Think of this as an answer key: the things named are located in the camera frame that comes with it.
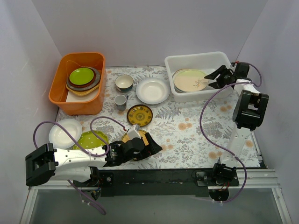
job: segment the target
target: white wall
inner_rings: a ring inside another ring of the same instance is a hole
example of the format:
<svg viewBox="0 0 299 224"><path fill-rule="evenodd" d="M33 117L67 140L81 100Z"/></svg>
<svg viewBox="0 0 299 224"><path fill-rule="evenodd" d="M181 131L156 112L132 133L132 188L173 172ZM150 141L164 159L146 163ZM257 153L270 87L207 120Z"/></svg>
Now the white wall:
<svg viewBox="0 0 299 224"><path fill-rule="evenodd" d="M28 187L32 133L57 108L48 100L60 54L30 0L0 0L0 223L19 223ZM48 137L43 127L39 144Z"/></svg>
<svg viewBox="0 0 299 224"><path fill-rule="evenodd" d="M238 58L263 73L260 91L270 100L256 135L266 164L277 171L293 223L299 223L298 9L298 0L268 1Z"/></svg>
<svg viewBox="0 0 299 224"><path fill-rule="evenodd" d="M99 51L108 66L164 65L223 51L235 60L267 0L32 0L61 55Z"/></svg>

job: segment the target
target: white plate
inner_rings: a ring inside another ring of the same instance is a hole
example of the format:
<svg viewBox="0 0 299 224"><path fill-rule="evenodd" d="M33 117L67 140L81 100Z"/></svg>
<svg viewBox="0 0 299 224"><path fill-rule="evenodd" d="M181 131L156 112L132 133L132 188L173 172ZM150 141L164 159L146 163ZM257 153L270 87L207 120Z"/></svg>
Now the white plate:
<svg viewBox="0 0 299 224"><path fill-rule="evenodd" d="M137 97L146 104L159 104L170 94L169 84L159 78L146 78L136 88Z"/></svg>
<svg viewBox="0 0 299 224"><path fill-rule="evenodd" d="M75 119L64 119L58 122L62 127L64 127L71 136L78 141L82 134L82 126ZM70 139L70 137L57 125L54 125L49 133L49 142L53 143L54 148L67 149L75 143Z"/></svg>
<svg viewBox="0 0 299 224"><path fill-rule="evenodd" d="M181 92L194 92L206 88L209 83L204 79L206 73L197 69L179 70L173 75L174 87Z"/></svg>

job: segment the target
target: mug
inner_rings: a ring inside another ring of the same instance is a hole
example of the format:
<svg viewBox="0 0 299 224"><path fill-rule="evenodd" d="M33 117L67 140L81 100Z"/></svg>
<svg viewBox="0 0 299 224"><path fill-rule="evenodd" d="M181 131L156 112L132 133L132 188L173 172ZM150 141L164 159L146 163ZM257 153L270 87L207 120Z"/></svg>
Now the mug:
<svg viewBox="0 0 299 224"><path fill-rule="evenodd" d="M128 95L118 95L118 96L116 96L114 98L116 109L119 110L119 111L125 111L128 98L129 98Z"/></svg>

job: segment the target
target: patterned table mat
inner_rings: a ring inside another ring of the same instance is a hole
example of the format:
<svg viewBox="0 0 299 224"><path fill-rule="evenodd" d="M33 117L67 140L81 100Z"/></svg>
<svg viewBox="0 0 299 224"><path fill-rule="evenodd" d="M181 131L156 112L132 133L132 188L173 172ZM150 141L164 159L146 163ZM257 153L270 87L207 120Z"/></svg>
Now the patterned table mat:
<svg viewBox="0 0 299 224"><path fill-rule="evenodd" d="M137 104L144 104L136 96L136 86L139 81L148 77L158 77L168 80L165 67L126 67L110 68L107 71L107 83L103 109L98 115L66 115L61 109L58 111L57 121L66 118L78 120L83 132L89 131L91 120L97 116L109 116L130 127L127 121L127 111ZM114 81L119 75L131 75L134 87L128 93L127 109L124 112L116 110L114 97L119 95ZM208 137L216 143L226 146L233 128L232 115L238 100L236 92L227 98L212 100L205 110L203 127ZM163 150L154 156L142 161L128 161L119 167L108 169L155 169L155 168L211 168L222 154L222 150L210 144L199 129L199 116L204 101L185 103L174 102L172 94L158 105L149 105L153 111L152 122L141 129L149 132L155 142ZM116 123L99 119L94 122L93 128L105 133L109 142L121 140L125 132ZM252 137L240 155L246 167L259 167L256 155L256 146Z"/></svg>

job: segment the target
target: green plate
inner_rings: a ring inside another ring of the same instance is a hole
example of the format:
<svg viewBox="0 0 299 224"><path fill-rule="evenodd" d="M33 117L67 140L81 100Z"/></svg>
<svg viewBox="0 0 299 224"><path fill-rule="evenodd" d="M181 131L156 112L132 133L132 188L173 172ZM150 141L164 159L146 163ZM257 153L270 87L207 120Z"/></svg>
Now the green plate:
<svg viewBox="0 0 299 224"><path fill-rule="evenodd" d="M70 74L70 81L75 85L85 85L90 81L92 81L93 77L94 77L93 70L89 68L80 68L74 70Z"/></svg>
<svg viewBox="0 0 299 224"><path fill-rule="evenodd" d="M106 142L109 143L108 137L100 131L95 131L98 136L100 136L102 139L104 139ZM91 131L84 132L78 143L84 148L84 149L90 149L90 148L96 148L100 146L104 146L105 143L102 142L100 139L98 139ZM74 145L73 149L80 149L78 146Z"/></svg>

